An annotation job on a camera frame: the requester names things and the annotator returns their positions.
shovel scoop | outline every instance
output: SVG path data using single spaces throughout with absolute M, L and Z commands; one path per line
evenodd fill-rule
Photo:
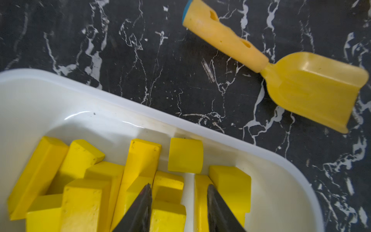
M 296 52 L 275 64 L 249 41 L 221 24 L 201 0 L 189 0 L 183 25 L 206 42 L 265 78 L 269 96 L 282 108 L 348 133 L 359 90 L 368 81 L 362 68 L 310 52 Z

blue handle end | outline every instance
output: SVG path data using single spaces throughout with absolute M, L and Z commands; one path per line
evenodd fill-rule
M 184 22 L 184 18 L 185 18 L 186 15 L 187 15 L 188 8 L 189 8 L 189 6 L 191 5 L 192 1 L 193 1 L 193 0 L 189 0 L 189 1 L 187 2 L 187 5 L 186 5 L 185 8 L 184 8 L 184 11 L 183 11 L 183 18 L 182 18 L 182 24 L 183 24 L 183 22 Z

countertop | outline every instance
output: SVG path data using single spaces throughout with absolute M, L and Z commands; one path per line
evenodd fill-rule
M 270 61 L 314 52 L 371 72 L 369 0 L 207 0 Z M 186 0 L 2 0 L 0 71 L 37 68 L 283 156 L 326 231 L 370 231 L 371 82 L 341 134 L 277 106 L 265 81 L 181 24 Z

white plastic tub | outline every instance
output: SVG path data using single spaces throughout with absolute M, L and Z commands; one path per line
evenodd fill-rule
M 204 143 L 203 173 L 209 165 L 237 166 L 252 178 L 248 232 L 323 232 L 319 203 L 303 174 L 281 156 L 87 85 L 35 69 L 0 74 L 0 231 L 24 231 L 9 221 L 6 200 L 43 135 L 69 144 L 85 139 L 125 164 L 130 140 L 162 144 L 159 170 L 167 171 L 171 137 Z M 193 180 L 185 177 L 182 204 L 186 232 L 193 231 Z

rectangular block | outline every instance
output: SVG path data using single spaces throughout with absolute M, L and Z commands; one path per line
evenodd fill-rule
M 28 209 L 27 232 L 59 232 L 62 194 L 39 196 Z
M 133 139 L 130 143 L 128 158 L 126 160 L 124 175 L 122 176 L 119 195 L 116 202 L 111 228 L 115 228 L 128 210 L 125 207 L 125 194 L 138 176 L 150 177 L 153 181 L 158 158 L 160 157 L 161 144 Z
M 153 180 L 152 199 L 180 204 L 183 187 L 184 178 L 182 176 L 157 171 Z
M 61 140 L 46 136 L 41 138 L 8 198 L 10 220 L 26 218 L 32 202 L 46 193 L 67 151 L 68 146 Z
M 125 212 L 129 210 L 131 205 L 133 204 L 134 200 L 137 198 L 139 193 L 142 191 L 144 186 L 147 184 L 152 184 L 153 179 L 150 177 L 143 177 L 138 176 L 135 181 L 131 184 L 131 186 L 126 190 L 125 194 Z
M 184 205 L 154 201 L 152 204 L 150 232 L 183 232 L 186 216 Z
M 86 169 L 101 162 L 104 156 L 101 151 L 83 139 L 73 141 L 47 194 L 63 193 L 66 184 L 84 178 Z
M 251 206 L 251 177 L 236 167 L 210 166 L 209 177 L 234 216 L 245 225 Z
M 65 186 L 61 232 L 103 232 L 107 228 L 109 181 L 76 179 Z
M 167 170 L 201 173 L 204 148 L 201 140 L 172 138 Z
M 110 231 L 112 217 L 114 214 L 124 169 L 125 166 L 102 161 L 88 168 L 85 172 L 85 179 L 105 180 L 109 181 L 111 184 L 108 203 L 107 224 L 106 229 L 104 230 L 106 232 Z
M 195 232 L 209 232 L 207 218 L 207 188 L 213 184 L 206 175 L 194 176 L 194 221 Z

